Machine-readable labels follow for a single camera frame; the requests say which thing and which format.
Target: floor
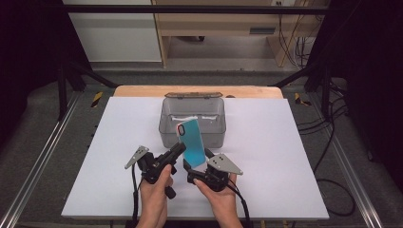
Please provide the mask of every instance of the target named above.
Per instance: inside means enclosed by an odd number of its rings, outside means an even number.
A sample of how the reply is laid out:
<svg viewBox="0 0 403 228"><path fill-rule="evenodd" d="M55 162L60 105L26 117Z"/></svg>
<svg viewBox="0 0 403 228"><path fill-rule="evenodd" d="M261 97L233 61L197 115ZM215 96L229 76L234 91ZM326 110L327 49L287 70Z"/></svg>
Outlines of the floor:
<svg viewBox="0 0 403 228"><path fill-rule="evenodd" d="M277 67L274 55L264 37L205 37L203 42L197 37L176 37L172 40L166 67L148 63L100 64L94 63L94 69L107 79L125 85L255 85L268 86L291 75L298 66L288 63ZM17 227L108 227L108 221L77 221L61 218L65 199L91 143L91 135L96 132L107 97L113 89L99 85L85 76L88 84L86 91L79 95L77 106L57 144L50 147L50 155L41 170L36 167L36 160L44 157L44 145L55 125L58 116L57 85L50 84L33 91L29 96L29 107L21 123L14 131L13 137L3 147L0 154L0 182L7 188L0 192L0 213L5 215L18 193L22 189L29 173L38 172L39 178L32 179L33 188L25 189L30 196L23 200L22 207L16 207ZM308 123L320 118L317 111L320 91L311 94L303 89L304 78L292 82L282 89L289 100L298 128L315 125ZM341 79L334 79L336 86L345 86ZM94 94L104 92L104 98L96 108L90 108ZM68 89L68 97L77 93ZM332 101L339 94L332 93ZM317 178L331 179L344 188L322 181L319 188L323 193L325 204L333 212L329 220L298 221L296 227L403 227L403 196L393 185L382 164L368 161L365 145L362 144L354 124L344 111L343 103L337 104L341 109L336 119L336 137L317 170ZM329 141L329 127L300 131L307 156L314 167L323 148ZM345 155L358 176L358 190L351 188L354 177L346 174L346 164L340 158ZM366 219L380 219L370 224ZM291 227L284 226L283 221L260 221L255 227Z"/></svg>

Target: hand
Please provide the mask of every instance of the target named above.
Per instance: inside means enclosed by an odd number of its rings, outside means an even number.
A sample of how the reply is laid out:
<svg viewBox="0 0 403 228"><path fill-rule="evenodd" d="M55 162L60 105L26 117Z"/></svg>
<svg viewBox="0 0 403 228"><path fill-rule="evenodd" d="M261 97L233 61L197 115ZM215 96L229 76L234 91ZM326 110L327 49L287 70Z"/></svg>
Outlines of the hand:
<svg viewBox="0 0 403 228"><path fill-rule="evenodd" d="M231 180L233 183L236 183L237 175L230 174L229 180ZM216 220L219 222L221 228L242 227L240 224L240 219L237 215L236 195L231 189L225 187L222 191L215 192L201 180L194 179L194 182L199 187L199 190L210 201L213 214L216 217Z"/></svg>
<svg viewBox="0 0 403 228"><path fill-rule="evenodd" d="M172 186L172 166L168 164L154 184L143 180L140 184L142 214L137 227L163 227L167 217L165 187Z"/></svg>

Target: gray floor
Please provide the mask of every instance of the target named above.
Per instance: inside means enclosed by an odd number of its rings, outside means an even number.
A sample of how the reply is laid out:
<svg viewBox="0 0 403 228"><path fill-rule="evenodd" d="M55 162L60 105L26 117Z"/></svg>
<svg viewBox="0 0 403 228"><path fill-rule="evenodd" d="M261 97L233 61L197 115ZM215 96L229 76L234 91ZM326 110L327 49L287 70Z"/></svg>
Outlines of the gray floor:
<svg viewBox="0 0 403 228"><path fill-rule="evenodd" d="M204 42L194 37L179 37L172 41L167 68L133 64L127 70L119 65L99 65L98 72L111 81L125 85L256 85L267 86L278 82L296 71L288 65L276 67L273 53L264 38L244 39L240 37L206 37ZM50 157L41 179L36 184L27 202L17 226L23 222L36 223L44 227L45 223L73 225L108 225L108 221L73 220L62 218L65 196L86 156L91 135L102 117L107 97L113 89L99 85L85 77L88 86L81 94L77 107ZM289 100L297 124L308 123L319 117L313 105L296 104L295 94L304 102L313 102L301 86L304 79L282 89ZM335 80L345 86L342 80ZM90 107L96 92L103 91L104 96L97 107ZM41 150L47 142L58 115L57 85L50 84L33 91L29 96L29 105L13 136L0 154L0 213L4 215L14 197L23 185L31 167L35 164ZM337 95L332 94L332 101ZM383 165L368 161L365 145L362 144L354 124L348 116L336 119L336 136L342 144L349 161L355 168L374 209L384 227L403 227L403 196L393 184ZM314 166L320 157L328 136L325 130L314 134L301 135L308 159ZM335 158L335 149L330 148L317 170L317 178L326 178L347 186L347 181ZM320 182L326 206L338 212L348 212L352 203L341 188ZM285 187L294 187L285 182ZM348 217L330 214L329 220L301 221L296 227L367 227L363 211L356 208ZM282 221L266 221L266 227L282 227Z"/></svg>

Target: smartphone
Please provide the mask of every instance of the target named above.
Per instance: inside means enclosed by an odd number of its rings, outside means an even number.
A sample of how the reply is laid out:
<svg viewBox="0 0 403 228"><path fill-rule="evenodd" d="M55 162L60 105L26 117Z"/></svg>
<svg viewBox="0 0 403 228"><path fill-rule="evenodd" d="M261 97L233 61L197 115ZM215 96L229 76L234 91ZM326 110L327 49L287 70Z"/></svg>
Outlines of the smartphone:
<svg viewBox="0 0 403 228"><path fill-rule="evenodd" d="M184 159L195 168L205 163L204 146L202 135L199 130L198 120L190 120L177 125L177 135L180 143L184 143L186 150L183 152Z"/></svg>

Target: phone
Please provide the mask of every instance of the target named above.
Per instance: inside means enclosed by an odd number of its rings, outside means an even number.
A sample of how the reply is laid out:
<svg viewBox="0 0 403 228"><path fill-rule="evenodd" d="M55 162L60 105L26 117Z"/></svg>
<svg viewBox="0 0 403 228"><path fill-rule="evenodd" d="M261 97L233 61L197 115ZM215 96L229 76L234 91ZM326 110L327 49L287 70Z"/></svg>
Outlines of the phone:
<svg viewBox="0 0 403 228"><path fill-rule="evenodd" d="M177 125L177 135L180 143L184 143L186 149L183 152L184 159L192 168L205 163L202 135L199 130L198 120L190 120Z"/></svg>

